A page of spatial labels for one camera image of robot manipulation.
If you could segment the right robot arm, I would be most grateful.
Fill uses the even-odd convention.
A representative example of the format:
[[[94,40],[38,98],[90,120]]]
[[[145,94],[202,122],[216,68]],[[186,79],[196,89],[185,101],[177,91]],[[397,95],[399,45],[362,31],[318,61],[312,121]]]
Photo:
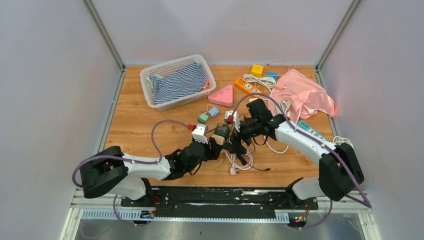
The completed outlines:
[[[244,121],[232,110],[224,115],[226,122],[235,124],[231,143],[237,149],[242,141],[250,143],[254,137],[265,136],[293,147],[318,166],[317,177],[301,177],[287,187],[285,201],[290,208],[298,209],[306,199],[314,197],[339,201],[364,182],[363,171],[351,145],[319,139],[285,115],[272,114],[262,99],[255,99],[246,106],[250,117]]]

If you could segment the green patterned cube socket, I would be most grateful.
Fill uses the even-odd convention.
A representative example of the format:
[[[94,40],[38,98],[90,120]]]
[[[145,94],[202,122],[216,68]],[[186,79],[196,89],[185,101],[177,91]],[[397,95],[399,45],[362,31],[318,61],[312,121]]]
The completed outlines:
[[[226,139],[230,135],[230,128],[230,125],[228,125],[227,123],[218,123],[214,130],[214,134]]]

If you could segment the blue plug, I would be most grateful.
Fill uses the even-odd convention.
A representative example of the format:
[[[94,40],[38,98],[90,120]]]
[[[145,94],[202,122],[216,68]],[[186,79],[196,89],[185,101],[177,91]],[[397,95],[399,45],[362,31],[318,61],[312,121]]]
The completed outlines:
[[[210,118],[215,118],[220,114],[220,111],[217,107],[214,106],[211,109],[209,109],[206,113]]]

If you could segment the green plug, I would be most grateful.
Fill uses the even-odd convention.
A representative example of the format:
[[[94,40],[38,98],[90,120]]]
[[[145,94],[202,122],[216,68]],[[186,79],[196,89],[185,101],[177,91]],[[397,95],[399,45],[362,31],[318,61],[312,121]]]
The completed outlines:
[[[210,117],[206,113],[202,113],[197,118],[197,122],[200,123],[200,124],[205,125],[208,122],[209,118]]]

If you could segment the beige wooden cube socket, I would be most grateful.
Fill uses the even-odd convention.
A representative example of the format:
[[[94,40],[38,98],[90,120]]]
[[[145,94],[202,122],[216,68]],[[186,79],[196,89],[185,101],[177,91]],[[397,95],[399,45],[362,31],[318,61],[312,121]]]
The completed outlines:
[[[217,145],[223,146],[226,141],[225,137],[221,135],[213,134],[211,137],[215,140]]]

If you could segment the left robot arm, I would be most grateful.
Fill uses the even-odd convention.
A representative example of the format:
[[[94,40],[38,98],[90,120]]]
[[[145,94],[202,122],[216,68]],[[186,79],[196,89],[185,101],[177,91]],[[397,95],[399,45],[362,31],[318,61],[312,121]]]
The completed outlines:
[[[86,199],[115,194],[146,207],[153,201],[149,179],[171,181],[193,174],[203,162],[217,160],[224,144],[224,138],[210,137],[208,143],[193,141],[159,158],[130,155],[112,146],[83,160],[73,171],[72,181],[83,189]]]

